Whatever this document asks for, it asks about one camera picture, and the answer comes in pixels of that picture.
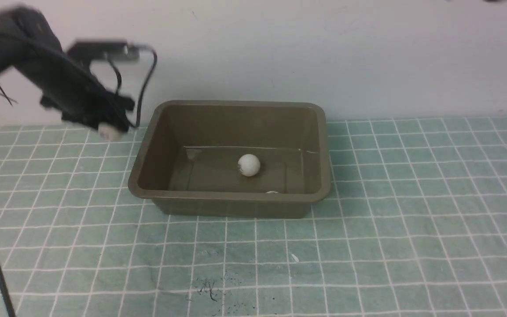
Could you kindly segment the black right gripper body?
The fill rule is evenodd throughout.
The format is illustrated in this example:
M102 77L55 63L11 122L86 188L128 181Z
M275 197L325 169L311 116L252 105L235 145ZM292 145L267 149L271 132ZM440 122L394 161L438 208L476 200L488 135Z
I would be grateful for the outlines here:
M131 124L126 112L132 111L132 98L105 88L88 68L64 58L35 58L29 61L29 80L40 88L40 103L62 113L62 120L97 130L100 124L121 133Z

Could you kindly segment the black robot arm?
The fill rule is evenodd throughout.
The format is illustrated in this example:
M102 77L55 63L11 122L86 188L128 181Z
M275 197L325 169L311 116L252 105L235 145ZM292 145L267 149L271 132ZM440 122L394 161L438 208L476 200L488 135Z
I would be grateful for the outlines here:
M97 130L101 124L126 133L135 102L101 84L91 72L128 48L126 41L77 40L66 51L46 18L35 8L16 5L0 11L0 74L16 69L42 92L40 104L62 120Z

